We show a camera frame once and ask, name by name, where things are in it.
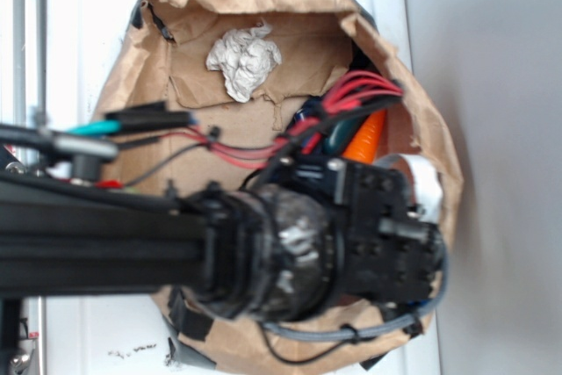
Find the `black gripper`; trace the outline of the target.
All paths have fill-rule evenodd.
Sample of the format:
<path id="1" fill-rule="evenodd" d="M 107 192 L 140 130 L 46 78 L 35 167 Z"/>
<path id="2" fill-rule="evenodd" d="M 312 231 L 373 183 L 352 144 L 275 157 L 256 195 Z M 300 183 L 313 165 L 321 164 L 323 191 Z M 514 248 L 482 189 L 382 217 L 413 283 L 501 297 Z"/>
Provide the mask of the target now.
<path id="1" fill-rule="evenodd" d="M 445 253 L 438 228 L 443 188 L 428 159 L 388 155 L 364 164 L 299 155 L 280 170 L 280 183 L 327 210 L 343 293 L 407 305 L 433 295 Z"/>

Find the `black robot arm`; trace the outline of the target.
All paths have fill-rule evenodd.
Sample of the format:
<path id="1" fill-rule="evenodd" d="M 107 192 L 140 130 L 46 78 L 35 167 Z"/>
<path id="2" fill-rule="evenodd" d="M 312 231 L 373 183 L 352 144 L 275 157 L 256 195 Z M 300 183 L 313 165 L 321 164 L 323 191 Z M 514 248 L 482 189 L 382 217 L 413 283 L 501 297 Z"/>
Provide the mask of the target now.
<path id="1" fill-rule="evenodd" d="M 278 140 L 247 189 L 216 183 L 189 197 L 131 194 L 1 174 L 1 294 L 186 288 L 216 318 L 302 321 L 342 295 L 394 302 L 408 316 L 440 298 L 446 247 L 396 169 L 308 155 L 312 137 L 391 97 L 318 106 Z"/>

